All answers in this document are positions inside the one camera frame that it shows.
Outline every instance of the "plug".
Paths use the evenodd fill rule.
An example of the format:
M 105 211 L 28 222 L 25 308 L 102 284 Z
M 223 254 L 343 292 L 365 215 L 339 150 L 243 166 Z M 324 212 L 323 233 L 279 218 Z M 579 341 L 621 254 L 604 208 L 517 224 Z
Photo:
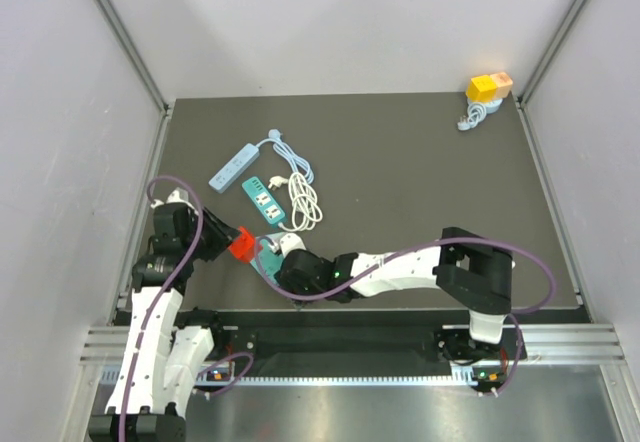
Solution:
M 280 140 L 280 137 L 282 137 L 282 132 L 280 132 L 278 129 L 271 129 L 269 131 L 270 139 Z
M 304 242 L 300 236 L 296 234 L 286 234 L 280 239 L 278 246 L 283 257 L 286 257 L 292 250 L 306 249 Z
M 460 122 L 458 122 L 458 130 L 465 131 L 471 129 L 471 124 L 469 123 L 469 119 L 467 117 L 460 117 Z
M 172 202 L 185 202 L 188 204 L 189 192 L 178 187 L 176 190 L 169 194 L 169 197 L 167 197 L 167 204 L 170 204 Z
M 269 179 L 269 188 L 270 189 L 279 189 L 282 187 L 282 184 L 287 185 L 289 183 L 289 179 L 285 179 L 280 175 L 276 175 L 275 177 L 271 177 Z

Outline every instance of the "teal power strip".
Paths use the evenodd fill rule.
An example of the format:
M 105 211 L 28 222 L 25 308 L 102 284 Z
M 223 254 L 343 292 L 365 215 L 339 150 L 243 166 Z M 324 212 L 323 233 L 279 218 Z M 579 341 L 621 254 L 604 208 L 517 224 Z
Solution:
M 245 180 L 242 183 L 242 188 L 269 225 L 276 227 L 286 219 L 284 210 L 278 205 L 264 184 L 260 182 L 259 178 L 251 177 Z
M 268 240 L 262 239 L 260 241 L 260 245 L 261 247 L 260 252 L 258 252 L 258 257 L 260 258 L 260 265 L 262 266 L 262 270 L 273 285 L 278 285 L 278 282 L 276 281 L 276 272 L 280 270 L 280 267 L 282 267 L 284 257 L 282 257 L 282 254 L 276 255 L 271 251 L 271 249 L 269 248 Z M 260 273 L 255 258 L 251 259 L 251 265 L 254 269 L 256 269 L 256 272 Z

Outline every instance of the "metal frame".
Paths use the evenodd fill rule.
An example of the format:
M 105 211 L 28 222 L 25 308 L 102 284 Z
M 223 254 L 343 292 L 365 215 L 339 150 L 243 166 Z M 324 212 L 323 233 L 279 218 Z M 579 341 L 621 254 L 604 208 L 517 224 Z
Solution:
M 115 385 L 120 375 L 119 366 L 104 368 L 100 383 Z M 198 386 L 223 386 L 228 382 L 206 382 L 198 377 Z M 466 387 L 476 385 L 472 367 L 451 367 L 451 375 L 423 377 L 243 377 L 237 382 L 242 387 Z
M 178 312 L 176 322 L 181 322 Z M 428 327 L 466 326 L 467 309 L 313 309 L 313 310 L 219 310 L 225 330 L 309 329 L 353 327 Z M 519 314 L 520 324 L 589 324 L 592 322 L 584 306 L 543 309 L 532 314 Z M 114 326 L 128 327 L 131 312 L 120 310 L 113 319 Z
M 589 311 L 589 315 L 592 319 L 594 319 L 593 314 L 591 313 L 591 298 L 589 297 L 589 294 L 585 288 L 585 284 L 583 282 L 584 276 L 582 274 L 582 271 L 580 270 L 580 265 L 577 262 L 575 250 L 573 248 L 573 244 L 571 243 L 571 238 L 569 237 L 569 232 L 566 223 L 564 222 L 560 206 L 558 204 L 558 199 L 556 197 L 555 189 L 553 188 L 553 183 L 551 182 L 549 170 L 542 156 L 542 152 L 540 151 L 540 144 L 538 142 L 535 130 L 531 124 L 528 110 L 519 102 L 516 102 L 516 106 L 518 108 L 522 127 L 524 128 L 524 133 L 529 143 L 531 156 L 533 157 L 536 170 L 538 171 L 538 177 L 540 178 L 542 190 L 544 192 L 545 198 L 547 199 L 547 206 L 549 207 L 549 212 L 551 213 L 551 219 L 553 221 L 553 225 L 556 228 L 556 233 L 558 234 L 560 248 L 562 249 L 562 253 L 567 262 L 569 277 L 571 278 L 571 283 L 573 284 L 576 297 L 581 305 L 586 306 L 587 311 Z
M 160 163 L 166 141 L 167 126 L 171 119 L 171 109 L 163 98 L 162 93 L 136 49 L 131 36 L 126 30 L 112 2 L 110 0 L 94 1 L 105 17 L 133 69 L 138 74 L 138 77 L 140 77 L 149 96 L 162 112 L 162 120 L 158 126 L 154 147 L 147 162 L 145 178 L 148 179 L 156 174 Z M 560 245 L 569 266 L 569 272 L 574 288 L 576 289 L 576 294 L 579 300 L 581 297 L 585 299 L 584 302 L 587 308 L 592 308 L 593 306 L 591 306 L 588 294 L 585 292 L 585 287 L 582 284 L 583 277 L 576 262 L 566 225 L 562 218 L 561 211 L 558 208 L 555 192 L 526 110 L 527 103 L 536 92 L 549 67 L 561 50 L 571 29 L 574 27 L 580 14 L 584 11 L 588 1 L 589 0 L 573 0 L 571 3 L 558 29 L 543 52 L 540 61 L 536 65 L 531 78 L 527 82 L 522 96 L 519 98 L 518 109 L 553 222 L 560 239 Z M 126 252 L 123 255 L 122 271 L 117 287 L 117 294 L 111 304 L 112 312 L 113 309 L 122 308 L 123 301 L 126 301 L 126 288 L 129 284 L 128 267 L 132 265 L 133 258 L 136 256 L 147 211 L 144 188 L 142 188 L 136 213 L 132 220 L 131 236 L 127 244 Z M 624 354 L 620 348 L 613 326 L 609 324 L 533 325 L 525 323 L 522 328 L 529 353 L 528 360 L 523 361 L 522 365 L 599 365 L 624 440 L 638 440 L 638 434 L 640 434 L 640 399 L 633 380 L 631 379 L 628 366 L 624 360 Z M 127 327 L 95 327 L 90 330 L 87 343 L 82 353 L 80 372 L 76 380 L 72 403 L 64 426 L 63 440 L 84 440 L 91 407 L 104 369 L 111 364 L 115 366 L 120 364 L 127 331 Z M 466 380 L 464 379 L 464 374 L 462 376 L 454 375 L 452 378 L 442 378 L 442 376 L 435 377 L 436 378 L 395 378 L 393 380 L 373 380 L 369 378 L 366 380 L 358 380 L 355 378 L 346 382 L 340 379 L 319 380 L 310 378 L 301 380 L 298 378 L 291 380 L 280 378 L 277 380 L 265 380 L 264 378 L 247 378 L 242 384 L 270 386 L 292 384 L 345 385 L 345 383 L 346 385 L 456 385 L 456 383 L 460 382 L 456 377 L 462 377 L 463 380 Z
M 555 60 L 558 52 L 562 48 L 562 45 L 567 39 L 567 36 L 571 32 L 571 29 L 574 27 L 576 21 L 580 17 L 580 14 L 584 11 L 587 2 L 589 0 L 573 0 L 571 5 L 569 6 L 569 10 L 562 19 L 562 22 L 556 29 L 551 41 L 547 45 L 546 49 L 542 53 L 540 60 L 536 64 L 535 69 L 533 70 L 533 74 L 529 78 L 529 81 L 524 87 L 522 92 L 522 96 L 520 97 L 520 101 L 522 105 L 526 105 L 530 100 L 533 94 L 535 93 L 538 85 L 540 85 L 540 81 L 543 79 L 551 63 Z
M 447 329 L 468 325 L 444 326 Z M 80 364 L 84 366 L 118 366 L 122 362 L 129 327 L 92 327 L 85 342 Z M 530 324 L 522 325 L 527 348 L 526 365 L 624 365 L 624 353 L 611 324 Z M 487 361 L 479 365 L 495 365 Z M 247 377 L 245 385 L 255 385 L 261 377 Z M 281 377 L 282 385 L 295 379 Z M 386 385 L 386 378 L 377 378 Z
M 111 2 L 111 0 L 94 1 L 98 5 L 100 12 L 102 12 L 102 15 L 104 16 L 107 24 L 113 31 L 113 34 L 118 40 L 120 47 L 122 47 L 123 52 L 129 59 L 129 62 L 131 62 L 131 66 L 135 70 L 136 74 L 138 74 L 138 77 L 140 77 L 140 80 L 144 87 L 147 89 L 147 92 L 149 92 L 149 96 L 158 106 L 158 109 L 161 112 L 166 112 L 169 108 L 169 104 L 162 96 L 162 93 L 160 92 L 160 89 L 158 88 L 155 80 L 153 80 L 151 72 L 149 72 L 149 69 L 144 63 L 144 60 L 142 60 L 142 57 L 140 56 L 136 45 L 133 43 L 129 32 L 122 23 L 122 20 L 120 19 L 120 16 L 118 15 L 118 12 L 116 11 L 113 3 Z

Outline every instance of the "dark gray table surface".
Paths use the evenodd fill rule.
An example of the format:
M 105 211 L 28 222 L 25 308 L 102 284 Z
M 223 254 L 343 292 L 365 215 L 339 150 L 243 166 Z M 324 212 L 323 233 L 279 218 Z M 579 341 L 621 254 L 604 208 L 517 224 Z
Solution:
M 536 167 L 513 100 L 478 128 L 461 133 L 463 94 L 382 94 L 180 99 L 176 102 L 160 174 L 184 178 L 213 213 L 256 235 L 272 233 L 241 183 L 257 175 L 267 183 L 287 177 L 288 164 L 270 144 L 224 193 L 209 179 L 247 142 L 271 128 L 307 158 L 324 220 L 302 233 L 307 248 L 332 259 L 345 252 L 388 252 L 437 238 L 457 225 L 514 243 L 545 260 L 559 289 L 552 306 L 576 298 Z M 166 196 L 171 187 L 159 186 Z M 286 188 L 275 197 L 290 209 Z M 547 291 L 536 266 L 516 257 L 515 306 L 535 303 Z M 254 269 L 225 253 L 197 263 L 183 308 L 290 309 Z M 459 304 L 434 290 L 406 290 L 349 305 L 318 302 L 309 309 L 451 308 Z

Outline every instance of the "light blue power strip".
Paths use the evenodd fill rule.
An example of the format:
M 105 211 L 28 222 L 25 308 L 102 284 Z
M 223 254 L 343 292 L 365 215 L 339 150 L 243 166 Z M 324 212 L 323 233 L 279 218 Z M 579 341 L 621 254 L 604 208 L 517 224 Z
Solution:
M 276 227 L 287 218 L 282 207 L 278 205 L 259 178 L 251 177 L 245 180 L 242 183 L 242 188 L 269 225 Z
M 247 167 L 260 155 L 260 150 L 253 144 L 245 145 L 240 152 L 233 156 L 229 162 L 221 168 L 209 181 L 209 185 L 218 193 L 223 193 L 227 188 L 240 177 Z

